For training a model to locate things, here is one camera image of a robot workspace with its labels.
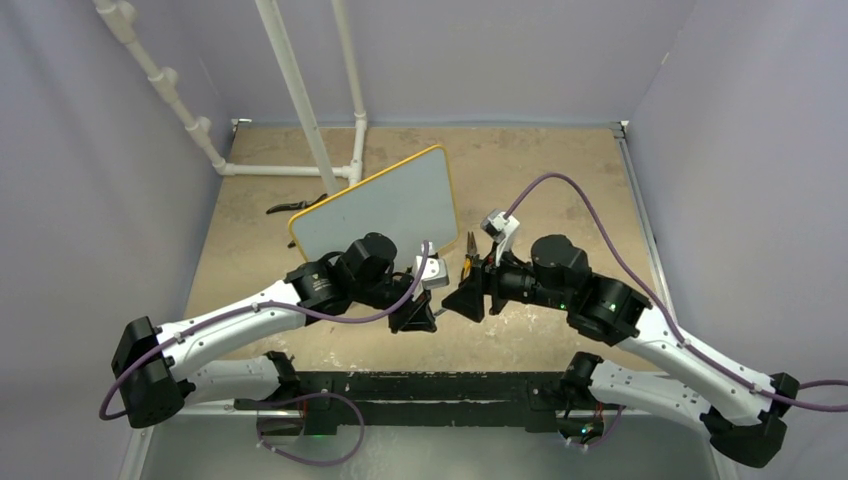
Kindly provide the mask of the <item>yellow framed whiteboard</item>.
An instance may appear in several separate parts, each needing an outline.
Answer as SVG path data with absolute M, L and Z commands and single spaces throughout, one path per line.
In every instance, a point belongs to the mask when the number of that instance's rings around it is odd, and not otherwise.
M 460 236 L 447 151 L 430 146 L 293 215 L 287 229 L 306 261 L 372 232 L 394 243 L 403 268 L 425 240 L 441 251 Z

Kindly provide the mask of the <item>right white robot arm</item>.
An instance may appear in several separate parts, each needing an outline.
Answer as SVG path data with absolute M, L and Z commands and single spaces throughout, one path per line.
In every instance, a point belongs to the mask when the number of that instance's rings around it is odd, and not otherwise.
M 660 369 L 639 374 L 587 353 L 573 358 L 561 381 L 564 399 L 576 407 L 592 400 L 627 406 L 676 421 L 708 438 L 731 460 L 766 466 L 788 430 L 787 405 L 798 381 L 785 373 L 748 368 L 680 327 L 626 283 L 594 273 L 587 254 L 564 235 L 537 239 L 527 261 L 494 246 L 474 255 L 443 308 L 481 322 L 510 301 L 561 310 L 580 335 L 634 354 Z

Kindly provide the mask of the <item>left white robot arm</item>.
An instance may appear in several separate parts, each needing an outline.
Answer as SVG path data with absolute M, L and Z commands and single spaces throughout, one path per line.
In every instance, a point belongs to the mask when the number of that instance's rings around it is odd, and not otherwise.
M 396 268 L 398 251 L 371 232 L 344 251 L 305 262 L 264 290 L 205 315 L 155 325 L 128 322 L 110 366 L 115 377 L 99 407 L 104 421 L 127 418 L 141 429 L 197 403 L 251 399 L 284 409 L 298 382 L 281 353 L 243 363 L 223 356 L 274 334 L 319 321 L 367 324 L 386 319 L 391 332 L 436 330 L 429 302 L 448 285 L 447 266 L 429 242 L 410 267 Z

